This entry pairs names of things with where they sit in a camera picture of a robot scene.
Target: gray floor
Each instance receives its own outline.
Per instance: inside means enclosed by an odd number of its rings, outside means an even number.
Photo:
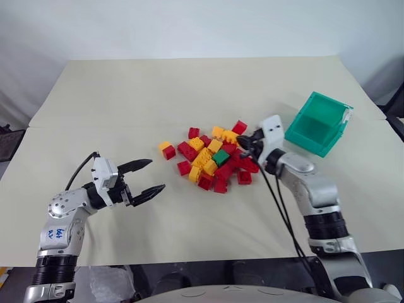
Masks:
[[[396,285],[401,294],[404,286],[404,250],[364,253],[375,287],[383,283]],[[188,276],[192,286],[228,284],[226,274],[229,264],[233,261],[204,261],[188,263],[144,264],[132,266],[137,290],[144,289],[150,293],[162,276],[180,272]],[[284,259],[254,259],[245,260],[248,267],[263,277],[267,286],[302,290],[312,286],[307,274],[300,263],[292,258]],[[25,288],[29,285],[34,268],[15,268],[6,283],[0,289],[0,302],[22,302]],[[76,295],[73,303],[95,303],[95,297],[90,289],[90,269],[79,268],[76,272]]]

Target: pile of blocks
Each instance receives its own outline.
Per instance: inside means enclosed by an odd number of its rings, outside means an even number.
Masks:
[[[247,124],[237,121],[232,130],[213,127],[211,136],[199,136],[199,128],[189,128],[188,142],[178,144],[177,150],[187,160],[177,164],[180,175],[188,175],[191,182],[199,187],[216,193],[226,193],[228,181],[233,173],[237,174],[239,184],[252,183],[251,174],[259,167],[250,157],[241,158],[237,136],[247,129]],[[169,142],[158,146],[164,158],[175,156],[175,148]]]

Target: green container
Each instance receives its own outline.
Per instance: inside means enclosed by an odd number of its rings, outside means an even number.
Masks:
[[[342,136],[353,107],[312,92],[289,126],[286,140],[325,157]]]

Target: toy block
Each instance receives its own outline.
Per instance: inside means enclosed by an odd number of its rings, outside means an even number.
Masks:
[[[205,144],[205,147],[208,147],[210,142],[212,141],[212,139],[209,139],[209,137],[207,135],[205,135],[205,134],[203,136],[201,136],[200,139]]]
[[[177,163],[178,170],[180,175],[186,175],[189,174],[191,171],[191,164],[188,161],[182,161]]]
[[[223,128],[218,126],[214,126],[212,130],[212,136],[216,139],[220,139],[222,137],[222,133],[224,132]]]
[[[225,194],[227,192],[227,182],[217,179],[213,190],[215,193]]]
[[[233,167],[227,163],[222,167],[219,167],[215,172],[215,176],[217,177],[217,179],[222,181],[227,181],[232,174]]]
[[[199,128],[189,128],[188,139],[196,138],[199,136]]]
[[[208,148],[212,153],[217,153],[219,149],[222,147],[223,143],[216,139],[213,139],[209,144]]]
[[[237,143],[237,136],[238,136],[238,134],[236,134],[235,132],[226,130],[226,131],[224,131],[222,133],[221,138],[223,139],[223,141],[226,141],[228,143],[238,144]]]
[[[236,167],[239,167],[239,162],[241,161],[240,159],[240,155],[243,153],[242,150],[240,150],[239,148],[236,148],[236,150],[233,152],[232,154],[232,160],[234,161],[234,164]]]
[[[247,185],[252,183],[251,179],[251,173],[249,172],[244,172],[244,171],[238,171],[237,172],[237,180],[239,181],[240,185]]]
[[[229,155],[224,150],[219,150],[216,154],[212,156],[213,161],[216,162],[217,166],[221,167],[228,159]]]
[[[208,174],[208,175],[213,175],[215,171],[217,170],[217,165],[216,162],[210,159],[207,161],[207,163],[203,166],[203,170]]]
[[[170,160],[172,157],[175,156],[175,148],[170,145],[163,149],[163,156],[166,160]]]
[[[199,177],[199,182],[198,182],[199,187],[208,191],[211,188],[212,183],[213,183],[213,177],[211,177],[210,175],[201,173],[201,175]]]
[[[233,127],[232,131],[236,134],[242,134],[247,129],[247,124],[238,120],[235,126]]]
[[[190,162],[195,160],[195,158],[198,156],[198,152],[193,147],[189,146],[185,141],[178,144],[177,149]]]
[[[191,140],[189,140],[188,144],[190,147],[194,148],[198,153],[205,146],[203,141],[201,139],[199,139],[198,137],[195,137],[195,138],[192,138]]]
[[[166,149],[167,147],[169,147],[171,145],[171,143],[170,142],[163,142],[163,143],[160,143],[159,145],[158,145],[158,149],[160,150],[160,153],[162,153],[163,154],[163,150],[164,149]]]
[[[236,144],[223,144],[221,149],[224,150],[225,152],[227,152],[231,156],[237,149],[237,145]]]
[[[249,157],[246,157],[246,158],[241,159],[240,162],[239,162],[239,164],[238,164],[238,166],[239,166],[241,169],[245,169],[246,171],[252,172],[252,173],[254,173],[254,174],[256,174],[257,172],[259,172],[259,167],[258,167],[258,165],[257,165],[256,163],[254,163],[254,161],[253,161],[251,158],[249,158]]]
[[[248,172],[252,172],[256,174],[259,172],[259,167],[250,157],[246,157],[241,159],[240,155],[242,154],[242,151],[240,149],[236,149],[235,152],[232,155],[231,160],[234,161],[234,164],[236,167],[244,169]]]
[[[191,182],[198,182],[200,175],[201,175],[201,169],[197,166],[192,166],[191,171],[189,172],[188,175],[188,179]]]
[[[192,165],[202,169],[207,163],[207,161],[209,161],[211,158],[212,158],[211,152],[209,151],[209,149],[204,147],[199,153],[199,155],[196,156],[194,162],[192,162]]]

